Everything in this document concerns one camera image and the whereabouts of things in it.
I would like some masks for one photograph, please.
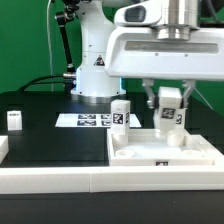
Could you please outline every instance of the table surface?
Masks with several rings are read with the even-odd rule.
[[[153,128],[146,96],[130,93],[131,113]],[[7,131],[6,112],[21,110],[22,131]],[[0,134],[9,153],[0,167],[108,166],[106,128],[56,128],[60,113],[110,113],[110,104],[74,102],[51,92],[0,95]],[[224,119],[195,99],[186,129],[224,152]],[[224,223],[224,191],[0,195],[0,223]]]

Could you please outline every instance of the printed marker sheet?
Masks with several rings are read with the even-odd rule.
[[[55,127],[110,127],[110,125],[110,114],[60,114]],[[130,127],[141,127],[135,114],[130,114]]]

